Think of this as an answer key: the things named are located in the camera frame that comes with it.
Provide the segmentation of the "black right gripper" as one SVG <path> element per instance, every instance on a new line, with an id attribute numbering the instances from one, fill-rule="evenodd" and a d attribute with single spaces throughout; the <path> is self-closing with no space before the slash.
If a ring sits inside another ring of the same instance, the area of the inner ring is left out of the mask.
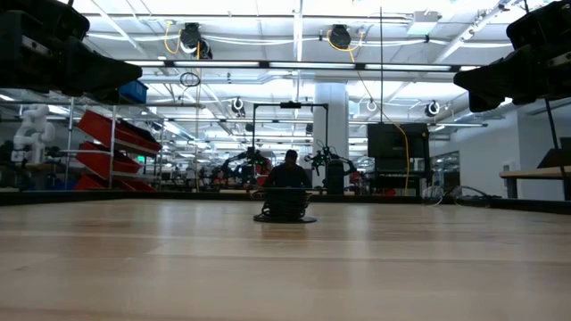
<path id="1" fill-rule="evenodd" d="M 526 104 L 539 97 L 571 95 L 571 0 L 527 13 L 506 33 L 514 52 L 453 78 L 468 91 L 471 111 L 494 110 L 506 98 Z"/>

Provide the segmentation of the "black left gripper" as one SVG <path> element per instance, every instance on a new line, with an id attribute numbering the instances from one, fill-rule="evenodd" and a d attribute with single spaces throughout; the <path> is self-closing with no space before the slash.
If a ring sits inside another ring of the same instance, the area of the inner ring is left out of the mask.
<path id="1" fill-rule="evenodd" d="M 0 87 L 119 103 L 119 87 L 142 68 L 109 58 L 82 43 L 89 21 L 75 0 L 0 0 Z"/>

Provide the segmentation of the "black cord spool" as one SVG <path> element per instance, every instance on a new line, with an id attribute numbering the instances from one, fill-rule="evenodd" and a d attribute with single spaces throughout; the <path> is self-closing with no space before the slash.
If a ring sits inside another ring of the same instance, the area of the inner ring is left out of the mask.
<path id="1" fill-rule="evenodd" d="M 311 194 L 286 190 L 260 189 L 251 194 L 256 201 L 263 201 L 261 212 L 253 220 L 262 223 L 309 224 L 316 218 L 306 215 Z"/>

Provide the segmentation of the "blue plastic storage bin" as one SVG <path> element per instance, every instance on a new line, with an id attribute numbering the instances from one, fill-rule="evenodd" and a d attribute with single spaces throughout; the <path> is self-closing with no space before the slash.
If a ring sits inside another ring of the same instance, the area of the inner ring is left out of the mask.
<path id="1" fill-rule="evenodd" d="M 133 80 L 119 88 L 119 95 L 131 103 L 146 103 L 148 87 L 139 80 Z"/>

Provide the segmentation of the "red plastic storage bin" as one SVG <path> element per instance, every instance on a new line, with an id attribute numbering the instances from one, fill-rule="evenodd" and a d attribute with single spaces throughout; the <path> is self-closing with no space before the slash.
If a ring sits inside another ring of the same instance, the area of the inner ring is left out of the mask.
<path id="1" fill-rule="evenodd" d="M 127 155 L 115 150 L 113 160 L 108 154 L 109 149 L 102 144 L 84 142 L 79 147 L 76 159 L 88 169 L 103 178 L 110 174 L 110 164 L 113 172 L 136 174 L 141 166 Z"/>
<path id="2" fill-rule="evenodd" d="M 78 123 L 79 129 L 110 147 L 114 129 L 114 149 L 144 155 L 156 156 L 161 145 L 145 129 L 138 128 L 124 119 L 107 118 L 93 111 L 86 111 Z"/>
<path id="3" fill-rule="evenodd" d="M 75 190 L 102 190 L 108 189 L 109 182 L 93 174 L 82 174 Z M 112 180 L 112 189 L 119 189 L 133 192 L 155 192 L 155 189 L 145 182 L 135 180 L 116 179 Z"/>

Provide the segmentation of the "metal shelf rack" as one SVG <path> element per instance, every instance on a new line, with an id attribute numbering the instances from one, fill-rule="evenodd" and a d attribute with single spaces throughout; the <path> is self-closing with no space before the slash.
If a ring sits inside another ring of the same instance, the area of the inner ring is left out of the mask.
<path id="1" fill-rule="evenodd" d="M 115 122 L 116 119 L 120 119 L 118 116 L 118 108 L 117 107 L 113 107 L 112 108 L 112 115 L 110 117 L 105 116 L 107 118 L 112 119 L 112 122 Z M 101 144 L 98 140 L 94 139 L 92 136 L 88 135 L 89 137 L 91 137 L 93 140 L 90 143 L 93 144 Z M 109 149 L 108 154 L 111 156 L 111 160 L 113 160 L 113 152 L 115 151 L 114 149 L 114 129 L 112 129 L 112 140 L 111 140 L 111 146 L 107 147 Z M 77 151 L 73 152 L 71 155 L 74 156 L 75 160 L 78 161 L 76 159 L 76 155 L 79 152 L 79 148 L 77 149 Z M 91 171 L 90 169 L 88 169 L 85 165 L 83 165 L 82 163 L 79 162 L 80 165 L 82 165 L 84 167 L 84 172 L 81 173 L 79 175 L 79 177 L 82 174 L 93 174 L 96 175 L 104 180 L 107 180 L 109 182 L 109 188 L 108 189 L 112 189 L 112 180 L 114 178 L 116 179 L 125 179 L 125 180 L 135 180 L 135 181 L 140 181 L 140 182 L 145 182 L 148 185 L 153 187 L 153 178 L 149 177 L 146 174 L 146 162 L 148 160 L 153 160 L 155 161 L 157 159 L 157 157 L 159 156 L 160 152 L 154 156 L 154 157 L 147 157 L 144 155 L 138 155 L 137 153 L 132 153 L 132 152 L 126 152 L 126 151 L 119 151 L 122 152 L 123 154 L 127 155 L 129 158 L 131 158 L 133 161 L 137 162 L 141 168 L 139 169 L 139 171 L 136 174 L 128 174 L 128 173 L 121 173 L 121 172 L 113 172 L 112 171 L 112 164 L 110 164 L 110 174 L 107 178 L 103 178 L 100 177 L 99 175 L 97 175 L 95 172 Z"/>

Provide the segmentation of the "thin black diagonal pole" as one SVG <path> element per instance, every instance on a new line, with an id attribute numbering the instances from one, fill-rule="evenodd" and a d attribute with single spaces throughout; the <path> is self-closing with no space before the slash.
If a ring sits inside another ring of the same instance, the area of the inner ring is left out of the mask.
<path id="1" fill-rule="evenodd" d="M 520 113 L 522 169 L 552 169 L 555 178 L 525 180 L 525 198 L 571 201 L 571 0 L 553 1 L 525 17 L 531 37 L 526 73 L 534 107 Z"/>

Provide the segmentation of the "black laptop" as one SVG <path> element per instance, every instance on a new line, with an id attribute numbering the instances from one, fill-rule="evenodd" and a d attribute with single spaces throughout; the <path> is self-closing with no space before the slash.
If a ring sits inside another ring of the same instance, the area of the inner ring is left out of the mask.
<path id="1" fill-rule="evenodd" d="M 549 149 L 540 163 L 538 169 L 559 168 L 571 166 L 571 149 Z"/>

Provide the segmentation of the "wooden workbench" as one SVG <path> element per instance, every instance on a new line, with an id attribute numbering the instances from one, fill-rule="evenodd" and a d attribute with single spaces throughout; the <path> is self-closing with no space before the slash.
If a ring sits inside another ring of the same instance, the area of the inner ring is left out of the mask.
<path id="1" fill-rule="evenodd" d="M 541 168 L 517 171 L 503 171 L 499 174 L 505 180 L 507 186 L 507 196 L 511 199 L 518 198 L 517 181 L 527 180 L 562 180 L 564 181 L 564 197 L 566 201 L 571 201 L 571 166 L 564 167 L 565 173 L 560 168 Z"/>

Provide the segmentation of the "white ceiling box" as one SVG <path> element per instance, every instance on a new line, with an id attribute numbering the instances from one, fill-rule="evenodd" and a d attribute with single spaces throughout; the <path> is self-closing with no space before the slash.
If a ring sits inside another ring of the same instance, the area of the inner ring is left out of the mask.
<path id="1" fill-rule="evenodd" d="M 407 26 L 408 35 L 429 34 L 442 18 L 439 12 L 418 11 L 414 12 Z"/>

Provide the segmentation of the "black cabinet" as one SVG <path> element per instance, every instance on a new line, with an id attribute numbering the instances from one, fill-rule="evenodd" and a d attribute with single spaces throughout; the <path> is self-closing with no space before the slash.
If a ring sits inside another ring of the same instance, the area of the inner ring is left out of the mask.
<path id="1" fill-rule="evenodd" d="M 374 160 L 372 177 L 380 183 L 388 178 L 400 178 L 401 187 L 405 187 L 414 180 L 419 181 L 424 178 L 430 181 L 431 178 L 419 177 L 417 175 L 406 175 L 406 147 L 404 147 L 404 139 L 400 132 L 389 123 L 367 124 L 367 141 L 368 141 L 368 157 Z M 426 146 L 422 135 L 427 134 L 427 147 L 429 156 L 429 131 L 425 123 L 406 123 L 403 125 L 403 131 L 411 138 L 412 159 L 410 160 L 410 174 L 424 174 L 424 157 L 421 156 Z"/>

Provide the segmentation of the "black-framed eyeglasses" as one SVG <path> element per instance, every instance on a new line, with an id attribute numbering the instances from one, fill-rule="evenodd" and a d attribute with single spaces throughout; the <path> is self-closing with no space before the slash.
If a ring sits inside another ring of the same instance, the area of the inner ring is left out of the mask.
<path id="1" fill-rule="evenodd" d="M 498 195 L 488 194 L 467 185 L 456 185 L 450 189 L 432 185 L 421 194 L 421 202 L 426 206 L 454 204 L 465 207 L 489 208 L 494 200 L 500 198 Z"/>

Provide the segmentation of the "black machine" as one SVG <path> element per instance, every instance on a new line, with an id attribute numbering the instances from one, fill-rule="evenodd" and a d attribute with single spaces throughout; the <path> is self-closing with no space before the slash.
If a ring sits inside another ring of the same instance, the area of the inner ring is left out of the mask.
<path id="1" fill-rule="evenodd" d="M 35 184 L 27 169 L 28 158 L 13 160 L 13 152 L 13 141 L 6 140 L 0 145 L 0 187 L 16 188 L 19 192 L 34 190 Z"/>

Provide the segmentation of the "white building column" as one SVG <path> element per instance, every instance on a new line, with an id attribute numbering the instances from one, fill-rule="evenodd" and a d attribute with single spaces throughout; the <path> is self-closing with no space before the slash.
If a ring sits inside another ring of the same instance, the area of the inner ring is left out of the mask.
<path id="1" fill-rule="evenodd" d="M 328 146 L 341 157 L 349 156 L 349 95 L 346 84 L 318 82 L 314 86 L 312 153 Z"/>

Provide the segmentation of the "black office chair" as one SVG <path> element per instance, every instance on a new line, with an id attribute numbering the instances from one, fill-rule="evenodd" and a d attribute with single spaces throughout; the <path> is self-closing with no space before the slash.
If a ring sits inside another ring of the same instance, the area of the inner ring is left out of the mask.
<path id="1" fill-rule="evenodd" d="M 328 195 L 343 195 L 344 176 L 344 162 L 340 159 L 332 159 L 327 164 L 324 183 Z"/>

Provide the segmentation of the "person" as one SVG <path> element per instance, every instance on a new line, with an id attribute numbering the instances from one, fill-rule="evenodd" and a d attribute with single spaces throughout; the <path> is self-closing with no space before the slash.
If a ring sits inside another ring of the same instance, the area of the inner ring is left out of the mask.
<path id="1" fill-rule="evenodd" d="M 288 150 L 284 162 L 270 171 L 262 186 L 311 188 L 311 181 L 305 169 L 296 163 L 297 159 L 297 151 Z"/>

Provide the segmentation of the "black aluminium table frame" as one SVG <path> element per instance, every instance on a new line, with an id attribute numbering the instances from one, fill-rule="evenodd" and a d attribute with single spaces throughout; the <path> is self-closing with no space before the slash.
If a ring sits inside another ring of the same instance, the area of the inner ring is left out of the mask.
<path id="1" fill-rule="evenodd" d="M 136 192 L 121 190 L 91 191 L 32 191 L 0 192 L 0 206 L 30 205 L 58 202 L 88 202 L 109 200 L 185 200 L 185 201 L 233 201 L 250 202 L 248 193 L 181 193 L 181 192 Z M 324 203 L 378 203 L 378 204 L 420 204 L 421 199 L 413 196 L 342 196 L 313 194 L 311 202 Z M 498 210 L 522 210 L 571 216 L 571 201 L 539 201 L 492 198 L 490 208 Z"/>

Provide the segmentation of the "distant black rig frame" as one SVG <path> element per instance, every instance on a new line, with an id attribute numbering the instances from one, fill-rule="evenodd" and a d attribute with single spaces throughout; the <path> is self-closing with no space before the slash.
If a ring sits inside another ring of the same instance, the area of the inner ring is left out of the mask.
<path id="1" fill-rule="evenodd" d="M 326 112 L 326 131 L 328 131 L 328 114 L 329 114 L 329 109 L 328 109 L 328 104 L 327 103 L 298 103 L 298 102 L 284 102 L 284 103 L 255 103 L 252 107 L 252 125 L 253 125 L 253 130 L 252 130 L 252 145 L 255 145 L 255 138 L 256 138 L 256 126 L 257 126 L 257 110 L 260 108 L 265 108 L 265 107 L 279 107 L 280 109 L 290 109 L 290 110 L 299 110 L 302 107 L 320 107 L 322 108 L 325 112 Z M 261 186 L 263 189 L 266 190 L 286 190 L 286 191 L 296 191 L 296 192 L 307 192 L 309 191 L 311 188 L 293 188 L 293 187 L 286 187 L 286 188 L 280 188 L 280 187 L 263 187 Z"/>

